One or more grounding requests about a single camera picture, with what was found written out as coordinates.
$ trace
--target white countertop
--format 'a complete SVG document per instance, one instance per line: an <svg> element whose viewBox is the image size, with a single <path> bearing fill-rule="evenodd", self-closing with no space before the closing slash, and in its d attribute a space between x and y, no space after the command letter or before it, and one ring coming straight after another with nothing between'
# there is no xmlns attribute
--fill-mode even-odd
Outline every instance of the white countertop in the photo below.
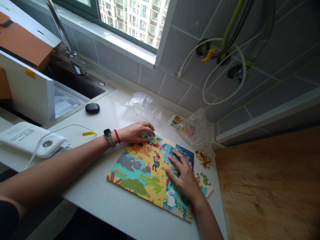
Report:
<svg viewBox="0 0 320 240"><path fill-rule="evenodd" d="M119 129L125 127L136 122L136 119L133 119L131 114L128 115L126 107L120 107L119 105L125 103L131 96L131 91L118 88L95 102L100 105L98 114L89 115L85 112L85 109L81 109L49 128L49 130L56 130L77 123L93 129L101 136L106 128ZM155 130L161 133L161 136L191 150L178 133L167 125L171 115L172 112L165 109L160 122L154 126ZM10 123L5 124L5 122L5 120L2 120L0 131L11 126ZM83 137L83 132L86 132L86 130L82 127L71 126L57 133L65 136L71 146L76 147L94 138L93 135ZM75 179L61 193L61 196L135 239L199 239L200 235L195 217L190 224L106 180L107 174L126 145L121 144L115 149L109 149ZM0 156L0 162L18 172L24 169L30 159L29 154L4 145L0 146ZM42 160L36 158L33 164L40 161ZM215 160L213 160L210 169L203 168L196 156L194 163L195 174L200 172L206 174L214 188L208 202L224 239L228 239Z"/></svg>

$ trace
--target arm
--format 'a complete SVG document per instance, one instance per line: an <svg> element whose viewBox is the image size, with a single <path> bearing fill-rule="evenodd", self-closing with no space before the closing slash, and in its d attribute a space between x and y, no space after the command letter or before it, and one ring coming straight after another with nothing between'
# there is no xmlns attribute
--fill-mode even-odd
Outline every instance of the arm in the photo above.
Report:
<svg viewBox="0 0 320 240"><path fill-rule="evenodd" d="M180 152L175 150L172 152L180 158L181 162L172 156L168 157L179 168L181 175L178 178L170 169L166 169L166 173L182 194L192 202L201 239L223 239L217 220L194 177L188 160Z"/></svg>
<svg viewBox="0 0 320 240"><path fill-rule="evenodd" d="M121 142L148 142L142 132L154 135L150 123L138 122L117 130ZM119 143L114 131L114 142ZM0 200L16 206L20 219L27 210L56 195L110 148L105 136L45 160L0 184Z"/></svg>

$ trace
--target white power bank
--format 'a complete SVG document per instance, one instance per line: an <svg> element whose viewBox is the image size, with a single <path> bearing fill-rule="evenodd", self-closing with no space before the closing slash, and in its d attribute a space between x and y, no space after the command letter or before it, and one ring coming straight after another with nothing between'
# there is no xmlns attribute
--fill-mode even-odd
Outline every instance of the white power bank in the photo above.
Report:
<svg viewBox="0 0 320 240"><path fill-rule="evenodd" d="M50 131L31 123L20 122L0 133L0 142L23 152L33 154L40 138L48 133L50 133ZM51 157L60 149L60 145L65 141L65 137L51 133L41 140L37 157Z"/></svg>

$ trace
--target clear plastic wrap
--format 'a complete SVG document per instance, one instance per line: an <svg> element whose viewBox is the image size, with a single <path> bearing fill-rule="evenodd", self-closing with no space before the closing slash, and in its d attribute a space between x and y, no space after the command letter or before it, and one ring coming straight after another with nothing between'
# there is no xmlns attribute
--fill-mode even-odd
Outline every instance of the clear plastic wrap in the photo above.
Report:
<svg viewBox="0 0 320 240"><path fill-rule="evenodd" d="M151 96L143 92L135 92L132 98L120 106L133 110L138 121L157 124L161 118L162 107L156 104Z"/></svg>
<svg viewBox="0 0 320 240"><path fill-rule="evenodd" d="M204 108L200 108L173 128L185 138L195 151L200 150L213 159L215 154L211 148L209 124Z"/></svg>

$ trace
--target forearm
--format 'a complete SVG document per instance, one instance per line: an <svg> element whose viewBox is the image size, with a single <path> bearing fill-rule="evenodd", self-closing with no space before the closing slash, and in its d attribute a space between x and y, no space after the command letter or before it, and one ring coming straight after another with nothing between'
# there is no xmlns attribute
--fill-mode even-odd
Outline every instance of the forearm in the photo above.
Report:
<svg viewBox="0 0 320 240"><path fill-rule="evenodd" d="M193 206L201 239L223 239L217 220L205 196L199 197Z"/></svg>
<svg viewBox="0 0 320 240"><path fill-rule="evenodd" d="M101 136L54 156L1 183L0 196L32 208L59 193L109 148L110 144Z"/></svg>

